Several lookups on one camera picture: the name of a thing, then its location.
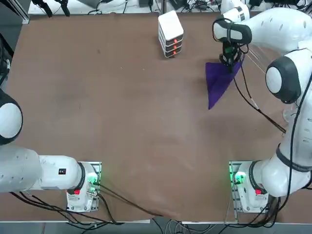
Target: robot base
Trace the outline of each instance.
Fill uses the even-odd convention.
[[[80,191],[74,194],[66,192],[67,209],[75,212],[91,212],[98,210],[99,186],[93,182],[100,183],[101,162],[81,162],[85,169],[84,184]]]
[[[267,205],[269,194],[256,194],[249,180],[252,161],[230,161],[230,178],[235,217],[237,212],[260,213]]]

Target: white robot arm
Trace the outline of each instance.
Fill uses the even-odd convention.
[[[254,44],[283,53],[266,71],[269,91],[283,103],[299,104],[312,74],[312,19],[293,9],[273,8],[249,19],[248,8],[239,0],[226,2],[213,25],[214,36],[225,44]],[[222,58],[233,58],[222,55]],[[261,211],[268,194],[281,197],[288,193],[291,134],[295,115],[291,116],[283,141],[267,160],[244,162],[238,172],[238,192],[244,212]],[[290,193],[311,181],[312,170],[312,92],[304,98],[293,141]]]
[[[67,156],[38,155],[16,147],[23,115],[17,102],[0,89],[0,193],[28,190],[66,190],[67,209],[89,212],[98,209],[93,183],[100,181],[100,163],[77,162]]]

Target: brown table surface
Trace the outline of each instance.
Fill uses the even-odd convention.
[[[156,14],[32,17],[19,37],[7,92],[24,114],[15,144],[38,154],[102,161],[102,182],[148,210],[177,220],[225,220],[229,160],[271,157],[281,133],[232,83],[208,111],[205,63],[218,58],[215,14],[179,15],[182,52],[165,59]],[[283,105],[249,58],[253,98],[279,123]],[[237,76],[243,88],[241,73]],[[36,192],[65,206],[64,191]],[[279,222],[312,223],[311,193],[291,196]],[[117,220],[149,215],[107,196]],[[63,220],[1,194],[0,220]],[[91,213],[107,218],[104,207]],[[250,219],[250,215],[240,220]],[[232,202],[227,221],[234,221]]]

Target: purple cloth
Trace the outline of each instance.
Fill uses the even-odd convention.
[[[236,76],[241,67],[241,62],[233,66],[233,72],[229,72],[229,67],[219,62],[206,63],[206,81],[208,88],[208,109],[210,110],[224,94],[231,81]]]

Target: green led light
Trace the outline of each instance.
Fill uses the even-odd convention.
[[[244,173],[244,172],[237,172],[235,174],[235,180],[238,183],[244,183],[245,177],[246,177],[246,173]]]

